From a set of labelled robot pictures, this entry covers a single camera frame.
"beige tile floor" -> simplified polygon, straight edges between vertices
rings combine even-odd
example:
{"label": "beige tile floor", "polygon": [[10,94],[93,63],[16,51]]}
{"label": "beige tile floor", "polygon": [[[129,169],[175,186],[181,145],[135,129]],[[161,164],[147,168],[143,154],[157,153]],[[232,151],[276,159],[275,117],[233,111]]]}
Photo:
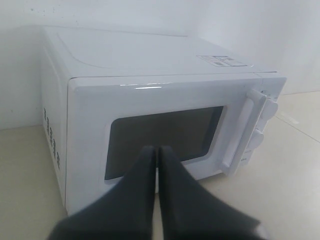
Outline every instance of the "beige tile floor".
{"label": "beige tile floor", "polygon": [[[249,165],[201,180],[277,240],[320,239],[320,92],[282,96]],[[66,216],[41,126],[0,131],[0,239],[43,240]],[[161,240],[159,199],[154,239]]]}

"microwave window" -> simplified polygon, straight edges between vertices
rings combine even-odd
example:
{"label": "microwave window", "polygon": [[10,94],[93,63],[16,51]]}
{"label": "microwave window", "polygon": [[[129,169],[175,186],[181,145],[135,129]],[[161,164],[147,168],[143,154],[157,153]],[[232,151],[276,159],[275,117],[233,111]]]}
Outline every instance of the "microwave window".
{"label": "microwave window", "polygon": [[123,176],[143,146],[171,146],[181,161],[206,155],[223,106],[116,119],[111,124],[105,180]]}

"label sticker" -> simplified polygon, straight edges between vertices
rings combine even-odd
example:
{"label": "label sticker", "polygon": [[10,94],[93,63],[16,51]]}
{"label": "label sticker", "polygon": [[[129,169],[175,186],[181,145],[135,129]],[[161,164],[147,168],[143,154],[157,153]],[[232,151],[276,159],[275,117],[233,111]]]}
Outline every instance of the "label sticker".
{"label": "label sticker", "polygon": [[198,55],[198,58],[205,60],[206,62],[210,63],[215,67],[245,67],[242,62],[234,60],[228,56],[210,56],[210,55]]}

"microwave door handle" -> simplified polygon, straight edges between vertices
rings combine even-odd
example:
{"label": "microwave door handle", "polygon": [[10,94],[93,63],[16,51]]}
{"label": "microwave door handle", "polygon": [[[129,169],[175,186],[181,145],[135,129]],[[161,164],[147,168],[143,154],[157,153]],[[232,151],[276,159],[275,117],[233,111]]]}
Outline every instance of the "microwave door handle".
{"label": "microwave door handle", "polygon": [[227,175],[235,174],[241,158],[247,148],[251,135],[256,127],[256,124],[259,120],[262,110],[264,109],[265,103],[267,101],[267,96],[260,93],[257,90],[251,89],[247,92],[246,96],[253,101],[252,111],[240,138],[240,142],[234,152],[233,159],[230,164],[226,162],[221,163],[221,170]]}

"white microwave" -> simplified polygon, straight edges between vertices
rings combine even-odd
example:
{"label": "white microwave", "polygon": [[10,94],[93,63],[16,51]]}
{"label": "white microwave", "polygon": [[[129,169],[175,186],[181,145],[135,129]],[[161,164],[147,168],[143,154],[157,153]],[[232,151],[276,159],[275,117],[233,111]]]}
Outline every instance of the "white microwave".
{"label": "white microwave", "polygon": [[198,38],[44,28],[43,127],[68,214],[117,184],[145,145],[171,146],[197,180],[234,174],[285,81]]}

